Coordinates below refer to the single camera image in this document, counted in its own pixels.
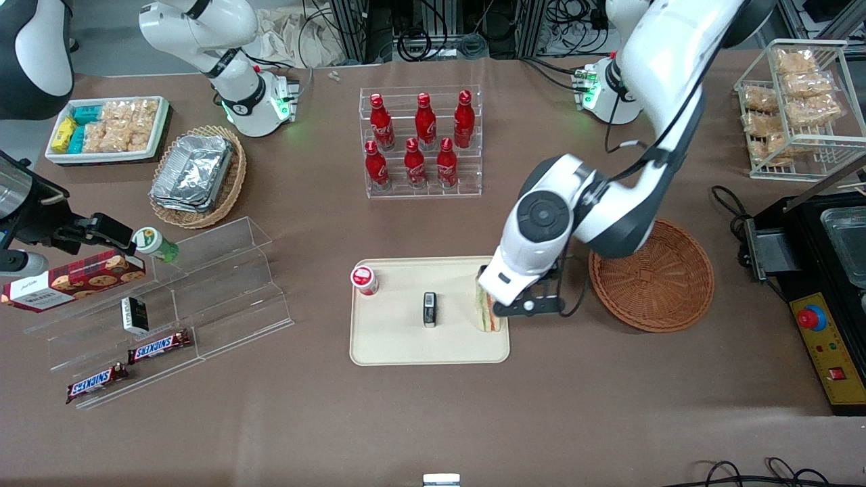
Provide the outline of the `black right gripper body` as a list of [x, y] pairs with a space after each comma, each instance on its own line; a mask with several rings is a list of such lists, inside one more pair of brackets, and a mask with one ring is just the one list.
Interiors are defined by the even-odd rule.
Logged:
[[71, 211], [69, 193], [62, 186], [36, 178], [24, 203], [10, 216], [10, 237], [29, 246], [60, 246], [80, 241], [80, 216]]

